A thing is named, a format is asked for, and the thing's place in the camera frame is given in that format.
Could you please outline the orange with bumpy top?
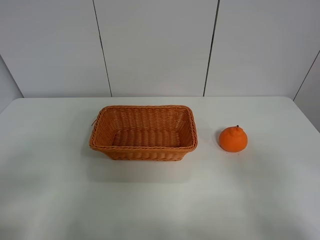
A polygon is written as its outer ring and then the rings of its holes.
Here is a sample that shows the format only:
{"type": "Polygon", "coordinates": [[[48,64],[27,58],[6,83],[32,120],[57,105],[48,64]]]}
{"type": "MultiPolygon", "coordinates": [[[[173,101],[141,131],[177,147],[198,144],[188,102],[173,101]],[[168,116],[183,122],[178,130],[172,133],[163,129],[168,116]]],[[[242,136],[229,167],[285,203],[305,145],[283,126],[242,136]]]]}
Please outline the orange with bumpy top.
{"type": "Polygon", "coordinates": [[[248,136],[239,125],[236,125],[225,128],[220,133],[218,141],[223,150],[237,153],[247,147],[248,136]]]}

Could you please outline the orange woven wicker basket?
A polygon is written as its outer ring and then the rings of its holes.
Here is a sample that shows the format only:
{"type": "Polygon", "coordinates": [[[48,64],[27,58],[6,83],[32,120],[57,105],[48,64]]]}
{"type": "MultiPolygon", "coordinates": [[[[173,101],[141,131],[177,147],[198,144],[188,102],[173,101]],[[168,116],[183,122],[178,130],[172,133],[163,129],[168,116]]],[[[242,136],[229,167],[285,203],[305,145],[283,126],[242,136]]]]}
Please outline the orange woven wicker basket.
{"type": "Polygon", "coordinates": [[[106,106],[89,139],[113,160],[180,161],[197,145],[193,112],[184,105],[106,106]]]}

